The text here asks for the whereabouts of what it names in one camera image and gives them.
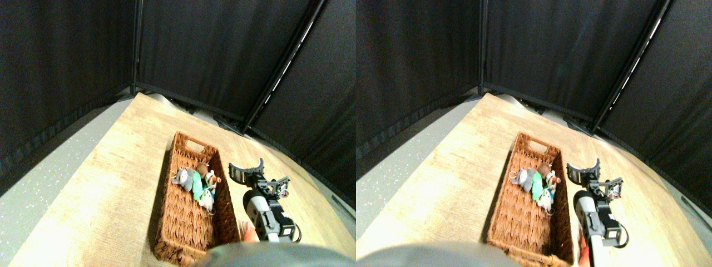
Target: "table surface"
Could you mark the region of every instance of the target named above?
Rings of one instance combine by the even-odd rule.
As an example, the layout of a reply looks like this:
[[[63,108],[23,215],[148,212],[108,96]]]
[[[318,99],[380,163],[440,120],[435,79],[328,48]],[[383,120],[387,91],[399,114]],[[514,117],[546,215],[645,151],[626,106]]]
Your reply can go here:
[[[355,257],[355,241],[308,173],[258,142],[199,120],[139,94],[89,154],[37,223],[10,266],[170,266],[158,261],[155,240],[158,181],[176,131],[220,150],[228,163],[256,166],[265,176],[288,176],[290,194],[280,203],[299,223],[301,244]],[[232,199],[248,188],[227,179]],[[238,219],[248,220],[242,205]]]
[[[559,147],[564,164],[592,167],[601,180],[622,177],[611,203],[631,240],[605,248],[615,266],[708,266],[712,258],[661,177],[615,146],[485,95],[423,161],[356,242],[357,258],[381,248],[423,241],[480,241],[496,187],[519,131]],[[569,203],[582,187],[567,180]],[[578,220],[570,205],[578,258]]]

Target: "stuffed animal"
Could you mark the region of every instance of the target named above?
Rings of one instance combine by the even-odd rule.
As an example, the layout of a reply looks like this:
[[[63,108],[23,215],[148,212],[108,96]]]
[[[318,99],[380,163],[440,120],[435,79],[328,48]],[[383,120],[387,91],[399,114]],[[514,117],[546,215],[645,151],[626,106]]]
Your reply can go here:
[[[203,181],[200,180],[200,174],[193,172],[193,199],[200,200],[203,194]]]
[[[539,168],[537,169],[537,171],[539,172],[539,174],[545,177],[549,174],[549,172],[551,172],[551,165],[542,163],[541,166],[539,166]]]
[[[179,168],[178,173],[176,173],[176,176],[171,181],[171,183],[179,184],[184,189],[186,189],[188,192],[190,192],[190,189],[193,188],[193,180],[189,179],[188,177],[191,177],[193,172],[195,172],[195,171],[190,168],[186,168],[186,169]]]
[[[217,184],[219,182],[222,182],[222,179],[220,177],[215,176],[215,171],[211,170],[207,174],[205,174],[205,180],[207,181],[207,187],[211,188],[211,192],[215,194],[215,188],[217,188]]]
[[[210,212],[213,209],[213,203],[215,203],[215,199],[213,199],[213,194],[210,192],[210,190],[203,190],[203,194],[200,196],[198,204],[202,207],[205,207],[205,209],[208,211],[208,214],[215,215],[215,212]]]
[[[554,196],[549,191],[548,189],[544,189],[543,194],[537,200],[537,205],[544,208],[544,211],[546,211],[546,214],[551,216],[553,213],[551,212],[551,206],[554,204]]]
[[[524,180],[524,182],[521,184],[522,188],[524,188],[524,192],[529,192],[532,189],[532,183],[534,180],[534,173],[536,171],[533,170],[532,168],[527,169],[527,178]]]
[[[186,180],[188,180],[188,172],[186,172],[186,170],[183,168],[178,168],[178,172],[176,173],[176,176],[173,176],[171,178],[173,178],[173,180],[171,180],[171,183],[183,184],[183,183],[185,183]]]
[[[527,179],[527,171],[524,168],[519,168],[519,174],[517,172],[509,172],[509,178],[512,179],[512,184],[523,184]]]
[[[541,174],[539,174],[539,172],[534,172],[532,181],[532,199],[534,199],[534,201],[539,200],[543,191],[544,186],[542,185]]]
[[[199,163],[198,166],[195,167],[195,171],[200,174],[200,177],[205,177],[205,175],[208,174],[208,166],[205,163]]]
[[[561,179],[556,177],[556,171],[551,171],[549,174],[546,174],[546,184],[548,187],[552,188],[552,193],[556,190],[556,185],[559,183],[561,183]]]

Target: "brown plush toy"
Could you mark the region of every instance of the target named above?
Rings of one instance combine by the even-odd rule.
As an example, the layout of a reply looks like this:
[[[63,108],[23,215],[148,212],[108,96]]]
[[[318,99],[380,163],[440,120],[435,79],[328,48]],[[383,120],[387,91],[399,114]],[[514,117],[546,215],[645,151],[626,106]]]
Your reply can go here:
[[[539,172],[542,177],[546,177],[546,174],[549,174],[549,172],[551,172],[551,166],[546,163],[541,164],[541,166],[539,166],[539,169],[537,169],[537,172]]]
[[[205,163],[199,163],[197,167],[195,167],[195,171],[200,174],[201,178],[205,178],[205,174],[208,174],[208,165]]]

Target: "black curtain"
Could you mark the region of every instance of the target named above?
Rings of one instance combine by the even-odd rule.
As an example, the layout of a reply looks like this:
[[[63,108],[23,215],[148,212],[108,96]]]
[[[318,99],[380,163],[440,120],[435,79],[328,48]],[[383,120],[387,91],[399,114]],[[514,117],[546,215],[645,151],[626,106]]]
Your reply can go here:
[[[368,152],[476,86],[478,8],[329,1],[252,129],[355,206]]]
[[[675,0],[602,128],[712,215],[710,18]]]
[[[243,120],[308,4],[146,0],[138,85]]]
[[[0,181],[31,150],[129,85],[134,1],[0,5]]]
[[[592,121],[655,1],[490,1],[485,86]]]

